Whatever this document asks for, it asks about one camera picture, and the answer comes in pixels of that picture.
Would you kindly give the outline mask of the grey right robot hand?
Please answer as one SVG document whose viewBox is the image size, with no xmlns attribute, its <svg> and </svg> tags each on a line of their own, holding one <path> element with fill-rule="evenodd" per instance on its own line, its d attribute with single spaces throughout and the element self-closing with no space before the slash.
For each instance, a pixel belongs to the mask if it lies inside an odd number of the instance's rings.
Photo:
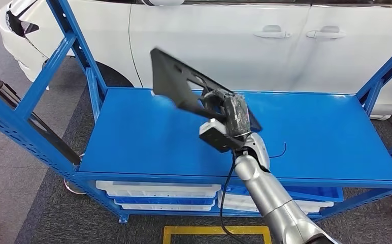
<svg viewBox="0 0 392 244">
<path fill-rule="evenodd" d="M 224 115 L 221 121 L 227 134 L 234 138 L 246 138 L 251 134 L 249 111 L 242 95 L 215 89 L 203 96 L 204 107 Z"/>
</svg>

